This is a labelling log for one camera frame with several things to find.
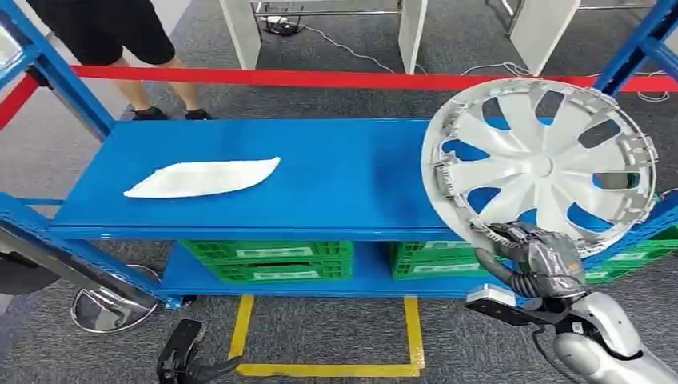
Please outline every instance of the black shoe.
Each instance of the black shoe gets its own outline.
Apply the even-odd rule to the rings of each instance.
[[[202,108],[199,110],[190,110],[186,113],[186,120],[212,120],[212,115]]]
[[[135,110],[132,120],[169,120],[170,118],[156,106],[148,110]]]

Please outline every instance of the robotic hand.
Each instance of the robotic hand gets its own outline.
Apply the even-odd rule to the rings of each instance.
[[[586,382],[678,384],[678,375],[643,345],[621,306],[607,294],[588,290],[572,239],[522,222],[490,228],[501,237],[494,235],[496,253],[520,271],[486,250],[476,250],[479,263],[512,292],[485,284],[467,297],[467,308],[514,326],[537,324],[537,348],[570,381],[577,382],[553,364],[536,339],[545,325],[556,328],[553,348],[558,358]],[[541,307],[517,307],[513,293],[541,298]]]

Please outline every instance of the red rope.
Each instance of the red rope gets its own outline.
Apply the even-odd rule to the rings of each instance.
[[[0,130],[9,124],[37,88],[35,79],[25,74],[19,84],[0,102]]]
[[[382,90],[463,90],[482,82],[510,75],[375,74],[307,70],[227,70],[214,68],[157,68],[120,66],[73,66],[83,78],[111,78],[158,82],[214,82],[252,86],[298,86],[308,88],[358,88]],[[591,86],[589,76],[544,76],[576,86]],[[635,76],[624,92],[678,92],[670,76]]]

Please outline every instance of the stanchion base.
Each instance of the stanchion base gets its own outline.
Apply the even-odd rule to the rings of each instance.
[[[130,264],[131,268],[145,274],[146,276],[160,281],[158,274],[145,266]],[[122,280],[110,279],[110,283],[119,286],[123,291],[134,292],[134,299],[124,298],[136,303],[131,306],[128,302],[116,300],[110,296],[102,297],[98,292],[92,290],[79,290],[73,299],[70,307],[70,317],[81,329],[95,334],[113,334],[130,330],[142,324],[158,308],[159,301]]]

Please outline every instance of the yellow floor tape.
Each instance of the yellow floor tape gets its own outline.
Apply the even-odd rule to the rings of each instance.
[[[229,358],[242,356],[247,342],[249,320],[252,315],[254,296],[243,294],[237,310]],[[416,297],[407,297],[405,322],[409,347],[409,364],[241,364],[237,372],[243,376],[289,376],[294,378],[416,378],[424,368],[424,343],[421,339],[419,307]]]
[[[424,368],[424,341],[421,338],[419,323],[419,303],[414,296],[405,298],[405,324],[407,324],[407,344],[409,347],[409,363]]]

